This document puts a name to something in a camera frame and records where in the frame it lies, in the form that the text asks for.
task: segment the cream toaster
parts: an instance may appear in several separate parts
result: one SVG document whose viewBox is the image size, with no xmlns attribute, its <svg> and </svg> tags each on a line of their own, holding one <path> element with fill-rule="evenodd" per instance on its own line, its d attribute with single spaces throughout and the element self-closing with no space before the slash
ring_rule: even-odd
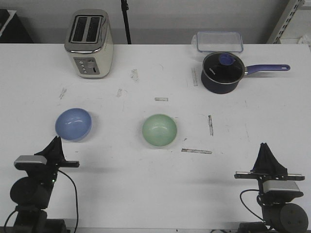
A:
<svg viewBox="0 0 311 233">
<path fill-rule="evenodd" d="M 65 50 L 79 76 L 86 79 L 106 76 L 113 57 L 107 12 L 99 9 L 75 12 L 67 31 Z"/>
</svg>

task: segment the table surface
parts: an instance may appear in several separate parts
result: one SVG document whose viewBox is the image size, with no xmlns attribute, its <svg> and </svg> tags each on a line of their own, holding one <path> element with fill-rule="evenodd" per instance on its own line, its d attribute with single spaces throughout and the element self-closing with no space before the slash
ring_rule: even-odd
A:
<svg viewBox="0 0 311 233">
<path fill-rule="evenodd" d="M 0 225 L 15 207 L 11 186 L 26 176 L 13 161 L 44 149 L 56 135 L 57 117 L 73 107 L 93 120 L 85 139 L 63 140 L 66 159 L 81 164 L 62 169 L 77 185 L 80 227 L 229 229 L 257 221 L 239 200 L 257 181 L 234 174 L 252 169 L 261 142 L 289 173 L 306 176 L 298 182 L 305 195 L 293 202 L 311 216 L 308 46 L 244 45 L 239 56 L 246 66 L 289 64 L 291 70 L 248 75 L 225 95 L 204 88 L 203 55 L 190 45 L 115 45 L 111 71 L 99 80 L 77 76 L 60 44 L 1 44 L 0 50 Z M 144 120 L 157 113 L 178 127 L 164 148 L 141 135 Z M 256 193 L 244 199 L 261 215 Z M 75 224 L 74 189 L 62 174 L 47 213 Z"/>
</svg>

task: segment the black saucepan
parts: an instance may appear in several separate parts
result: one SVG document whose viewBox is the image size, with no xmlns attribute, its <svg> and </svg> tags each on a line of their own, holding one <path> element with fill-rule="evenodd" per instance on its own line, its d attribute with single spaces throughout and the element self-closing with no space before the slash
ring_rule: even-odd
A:
<svg viewBox="0 0 311 233">
<path fill-rule="evenodd" d="M 236 55 L 214 52 L 205 57 L 201 80 L 211 92 L 225 94 L 233 91 L 244 75 L 258 71 L 287 71 L 289 65 L 253 65 L 245 67 Z"/>
</svg>

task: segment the gray wall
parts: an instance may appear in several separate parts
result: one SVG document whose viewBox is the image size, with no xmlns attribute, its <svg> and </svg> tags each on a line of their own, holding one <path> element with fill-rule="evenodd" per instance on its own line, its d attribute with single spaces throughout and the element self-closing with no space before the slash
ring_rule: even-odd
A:
<svg viewBox="0 0 311 233">
<path fill-rule="evenodd" d="M 189 44 L 197 31 L 238 31 L 245 44 L 266 43 L 287 0 L 128 0 L 133 44 Z M 64 43 L 78 9 L 108 12 L 115 44 L 126 36 L 120 0 L 1 0 L 36 43 Z"/>
</svg>

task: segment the purple handle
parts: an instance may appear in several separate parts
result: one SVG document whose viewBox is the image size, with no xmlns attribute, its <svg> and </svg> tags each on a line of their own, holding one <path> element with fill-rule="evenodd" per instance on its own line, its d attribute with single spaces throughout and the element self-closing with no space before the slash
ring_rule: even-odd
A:
<svg viewBox="0 0 311 233">
<path fill-rule="evenodd" d="M 258 71 L 288 71 L 291 69 L 289 65 L 254 65 L 246 68 L 247 74 L 252 74 Z"/>
</svg>

